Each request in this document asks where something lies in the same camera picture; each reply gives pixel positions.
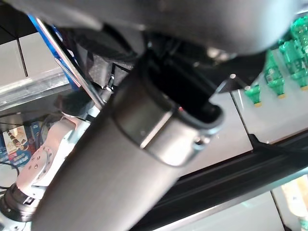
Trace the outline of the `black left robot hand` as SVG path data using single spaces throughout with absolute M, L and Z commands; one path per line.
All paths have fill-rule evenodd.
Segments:
M 249 84 L 301 0 L 12 0 L 54 43 L 51 25 L 134 67 L 56 170 L 34 231 L 127 231 L 205 149 L 224 114 L 211 96 Z

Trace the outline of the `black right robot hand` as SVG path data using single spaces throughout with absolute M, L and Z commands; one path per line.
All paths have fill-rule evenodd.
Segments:
M 64 114 L 85 117 L 94 102 L 84 91 L 73 91 L 67 95 L 58 95 L 54 106 Z

